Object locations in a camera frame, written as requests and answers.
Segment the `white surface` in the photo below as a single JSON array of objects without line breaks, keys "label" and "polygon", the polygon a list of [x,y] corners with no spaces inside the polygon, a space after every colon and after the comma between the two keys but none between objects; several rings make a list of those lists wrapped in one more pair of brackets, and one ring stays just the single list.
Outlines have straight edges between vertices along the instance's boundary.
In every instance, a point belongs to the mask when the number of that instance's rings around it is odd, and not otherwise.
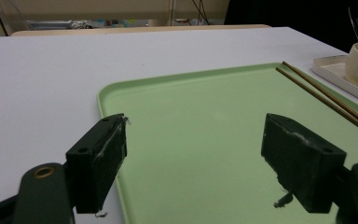
[{"label": "white surface", "polygon": [[[0,201],[34,166],[65,162],[100,119],[96,96],[109,83],[282,61],[312,75],[313,59],[340,54],[290,28],[1,37]],[[76,223],[123,223],[115,188],[104,211]]]},{"label": "white surface", "polygon": [[346,55],[315,59],[313,60],[312,71],[342,90],[358,97],[358,87],[352,84],[346,77],[346,59]]}]

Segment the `wire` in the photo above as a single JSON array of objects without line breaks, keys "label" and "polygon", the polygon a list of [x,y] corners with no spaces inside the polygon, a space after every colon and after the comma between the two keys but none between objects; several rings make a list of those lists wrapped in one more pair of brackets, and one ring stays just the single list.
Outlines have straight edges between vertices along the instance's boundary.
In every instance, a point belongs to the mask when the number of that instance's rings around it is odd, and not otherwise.
[{"label": "wire", "polygon": [[202,5],[202,11],[203,11],[203,13],[204,13],[205,20],[207,21],[207,23],[208,23],[208,25],[209,25],[208,18],[206,17],[206,13],[205,13],[205,7],[203,6],[202,0],[200,0],[200,4]]},{"label": "wire", "polygon": [[352,25],[354,34],[356,35],[356,39],[357,39],[357,41],[358,41],[358,34],[357,34],[357,29],[356,29],[357,26],[356,26],[356,24],[353,22],[353,18],[352,18],[352,16],[351,16],[351,8],[350,8],[350,7],[348,7],[348,12],[349,12],[349,14],[350,14],[351,25]]},{"label": "wire", "polygon": [[34,30],[34,27],[30,23],[27,22],[27,20],[25,19],[24,15],[22,15],[22,13],[20,12],[17,5],[14,4],[14,2],[12,0],[10,0],[9,2],[16,9],[16,11],[19,13],[20,17],[28,24],[28,26],[31,28],[31,30]]},{"label": "wire", "polygon": [[199,16],[197,17],[197,25],[200,25],[200,13]]},{"label": "wire", "polygon": [[200,8],[197,7],[196,2],[195,2],[194,0],[192,0],[192,1],[193,1],[194,6],[197,8],[197,11],[199,12],[199,14],[202,16],[203,19],[205,19],[206,23],[207,23],[208,25],[210,25],[209,22],[208,22],[208,19],[206,19],[206,15],[202,14]]},{"label": "wire", "polygon": [[173,3],[175,2],[176,0],[172,0],[172,5],[171,5],[171,26],[172,26],[172,21],[173,21]]}]

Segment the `green tray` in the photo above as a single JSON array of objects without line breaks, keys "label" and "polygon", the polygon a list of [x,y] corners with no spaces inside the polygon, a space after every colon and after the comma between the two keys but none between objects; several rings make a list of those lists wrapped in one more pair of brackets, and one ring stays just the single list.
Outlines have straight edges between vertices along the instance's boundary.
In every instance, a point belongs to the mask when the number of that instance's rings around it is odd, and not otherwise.
[{"label": "green tray", "polygon": [[[128,157],[116,180],[128,224],[333,223],[308,214],[261,157],[267,113],[294,119],[358,162],[358,128],[278,73],[280,63],[119,82],[101,116],[124,113]],[[358,111],[358,105],[341,97]]]}]

